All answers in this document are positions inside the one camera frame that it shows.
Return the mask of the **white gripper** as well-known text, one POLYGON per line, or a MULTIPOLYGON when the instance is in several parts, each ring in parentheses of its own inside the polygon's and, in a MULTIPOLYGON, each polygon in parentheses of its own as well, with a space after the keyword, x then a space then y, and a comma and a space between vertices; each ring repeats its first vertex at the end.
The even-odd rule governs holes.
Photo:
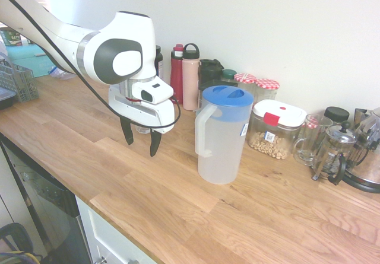
POLYGON ((139 123, 145 128, 164 126, 163 128, 150 130, 150 156, 155 156, 162 139, 162 133, 167 133, 174 127, 174 125, 171 125, 175 121, 173 103, 169 99, 159 104, 151 104, 146 101, 132 102, 120 93, 119 85, 116 84, 109 87, 109 105, 113 110, 124 116, 120 118, 120 121, 122 132, 128 145, 134 142, 130 120, 139 123))

